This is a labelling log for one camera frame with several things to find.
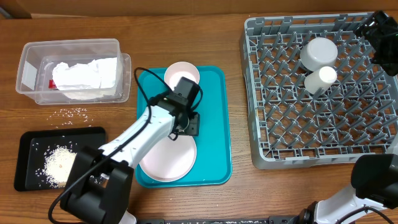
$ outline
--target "white cloth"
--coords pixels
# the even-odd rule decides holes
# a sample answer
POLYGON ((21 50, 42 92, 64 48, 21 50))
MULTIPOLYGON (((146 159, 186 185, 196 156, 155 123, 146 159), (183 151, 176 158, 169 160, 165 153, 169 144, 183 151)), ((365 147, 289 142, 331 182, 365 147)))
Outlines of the white cloth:
MULTIPOLYGON (((69 67, 61 62, 52 71, 54 84, 59 90, 89 90, 112 88, 116 83, 117 58, 93 60, 88 64, 76 64, 69 67)), ((76 91, 63 93, 73 100, 91 100, 113 95, 115 90, 76 91)))

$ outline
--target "dish rack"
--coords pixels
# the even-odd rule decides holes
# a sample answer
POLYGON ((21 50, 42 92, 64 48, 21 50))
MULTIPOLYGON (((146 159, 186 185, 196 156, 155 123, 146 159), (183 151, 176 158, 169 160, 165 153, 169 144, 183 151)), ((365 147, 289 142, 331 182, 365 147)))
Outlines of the dish rack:
POLYGON ((371 13, 250 18, 240 41, 253 164, 286 169, 355 162, 397 146, 398 85, 354 30, 371 13), (299 59, 317 37, 338 48, 338 79, 311 95, 299 59))

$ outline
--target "clear plastic bin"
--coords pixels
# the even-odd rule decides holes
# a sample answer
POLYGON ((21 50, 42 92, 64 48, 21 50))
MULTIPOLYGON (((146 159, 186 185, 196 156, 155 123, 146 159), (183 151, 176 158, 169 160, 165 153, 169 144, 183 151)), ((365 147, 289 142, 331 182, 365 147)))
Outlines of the clear plastic bin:
POLYGON ((57 40, 31 42, 25 45, 19 62, 16 91, 27 95, 39 105, 81 103, 122 103, 129 98, 131 61, 122 54, 116 39, 57 40), (60 63, 72 67, 102 58, 117 58, 116 80, 110 88, 59 90, 50 88, 53 69, 60 63), (99 98, 77 100, 67 95, 101 95, 99 98))

